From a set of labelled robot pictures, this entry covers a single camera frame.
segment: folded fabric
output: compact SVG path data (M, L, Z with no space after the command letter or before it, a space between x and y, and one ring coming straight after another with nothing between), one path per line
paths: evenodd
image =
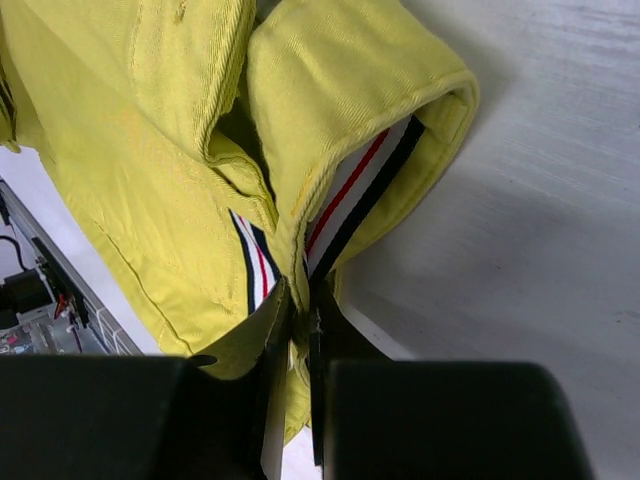
M397 0L284 0L260 24L246 0L0 0L0 14L0 141L38 149L169 354L222 337L279 275L302 318L310 282L442 175L478 101ZM288 438L309 415L304 333Z

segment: yellow fabric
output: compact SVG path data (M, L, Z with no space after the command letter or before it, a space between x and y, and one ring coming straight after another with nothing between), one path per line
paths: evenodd
M284 0L253 34L247 0L0 0L0 13L2 85L6 76L17 111L0 106L0 142L38 148L171 354L199 351L246 317L228 209L265 231L304 311L304 231L340 160L409 113L427 127L342 264L434 184L477 104L472 74L397 0ZM240 92L264 158L214 129ZM288 388L290 439L309 419L309 392L291 372Z

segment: red stripe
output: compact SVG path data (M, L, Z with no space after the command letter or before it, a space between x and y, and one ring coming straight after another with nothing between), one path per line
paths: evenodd
M358 163L358 166L356 167L356 169L353 172L351 172L351 175L349 176L345 184L342 186L338 194L333 198L333 200L331 201L327 209L324 212L322 212L322 216L320 217L320 220L318 220L316 227L313 229L313 232L309 237L309 242L307 244L307 254L309 254L313 249L313 244L318 239L320 232L322 232L322 229L329 221L329 218L331 218L331 214L338 207L338 205L340 205L340 202L347 195L347 193L349 192L353 184L356 183L356 180L358 180L358 177L360 176L360 174L364 171L364 169L367 167L369 162L371 162L371 159L376 154L380 146L384 143L384 140L385 138L387 138L388 134L389 134L389 129L380 133L380 135L376 137L371 147L369 147L369 150L367 150L367 153L364 154L364 157L362 157L362 160L360 160L360 163Z
M251 231L250 231L251 227L247 225L247 221L244 218L242 218L240 215L238 215L238 218L242 222L242 225L244 225L244 228L245 228L245 231L247 232L248 237L251 239L251 241L256 247L256 251L258 252L258 262L260 263L260 273L262 273L262 300L264 300L265 298L267 298L267 294L269 293L269 290L267 287L267 271L264 268L264 256L262 255L262 250L260 250L260 247L258 247L258 244L254 240L254 238L251 236Z

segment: yellow garment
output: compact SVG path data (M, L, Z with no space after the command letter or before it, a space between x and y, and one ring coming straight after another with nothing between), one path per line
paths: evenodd
M169 354L200 351L247 315L229 210L265 232L304 311L304 235L340 161L408 114L426 127L336 266L435 183L478 99L460 59L397 0L284 0L255 31L248 0L0 0L0 13L17 112L2 109L0 141L39 150ZM245 145L252 132L214 128L234 102L262 152ZM289 377L288 439L309 417L308 390Z

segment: black cable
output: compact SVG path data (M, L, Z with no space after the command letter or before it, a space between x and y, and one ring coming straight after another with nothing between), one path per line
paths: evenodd
M22 271L28 272L29 269L24 266L24 262L22 261L22 250L20 249L20 244L18 243L18 241L14 240L11 237L7 237L6 235L0 235L0 240L6 240L7 242L13 244L13 248L16 249L16 255L18 257L18 263L20 264L20 268L22 268Z

